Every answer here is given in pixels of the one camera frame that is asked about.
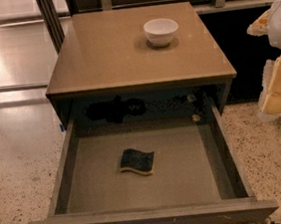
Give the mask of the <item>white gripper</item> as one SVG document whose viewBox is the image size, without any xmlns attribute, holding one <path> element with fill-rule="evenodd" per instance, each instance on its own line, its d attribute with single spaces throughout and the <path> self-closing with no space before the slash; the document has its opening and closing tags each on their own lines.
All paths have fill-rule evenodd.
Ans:
<svg viewBox="0 0 281 224">
<path fill-rule="evenodd" d="M 267 10 L 249 25 L 247 34 L 261 37 L 268 34 L 269 44 L 281 49 L 281 0 L 274 0 Z M 270 115 L 281 114 L 281 55 L 267 60 L 263 68 L 259 109 Z"/>
</svg>

